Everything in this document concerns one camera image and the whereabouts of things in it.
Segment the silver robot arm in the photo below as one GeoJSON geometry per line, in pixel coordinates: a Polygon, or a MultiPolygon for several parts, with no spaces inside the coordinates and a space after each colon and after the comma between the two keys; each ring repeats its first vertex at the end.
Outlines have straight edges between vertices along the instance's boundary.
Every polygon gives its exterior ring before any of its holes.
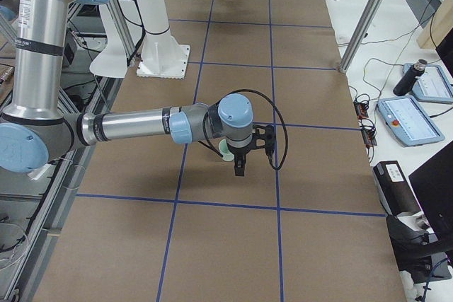
{"type": "Polygon", "coordinates": [[[253,141],[250,100],[229,94],[203,103],[139,112],[65,115],[58,111],[70,3],[108,0],[20,0],[12,101],[1,113],[1,167],[27,173],[100,141],[167,134],[177,144],[226,139],[243,175],[253,141]]]}

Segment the grey robot base arm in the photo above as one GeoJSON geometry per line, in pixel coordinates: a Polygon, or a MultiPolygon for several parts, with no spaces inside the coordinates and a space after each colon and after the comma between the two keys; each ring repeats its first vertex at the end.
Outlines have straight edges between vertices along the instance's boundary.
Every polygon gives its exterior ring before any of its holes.
{"type": "Polygon", "coordinates": [[[18,16],[20,0],[1,0],[1,15],[8,21],[18,16]]]}

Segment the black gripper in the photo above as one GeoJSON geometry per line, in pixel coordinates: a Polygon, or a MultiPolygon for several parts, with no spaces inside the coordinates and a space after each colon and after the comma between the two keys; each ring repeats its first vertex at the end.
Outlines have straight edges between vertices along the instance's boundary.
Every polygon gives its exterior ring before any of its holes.
{"type": "Polygon", "coordinates": [[[251,150],[251,138],[242,141],[235,141],[227,138],[226,144],[229,151],[234,155],[234,172],[235,176],[244,176],[246,155],[251,150]]]}

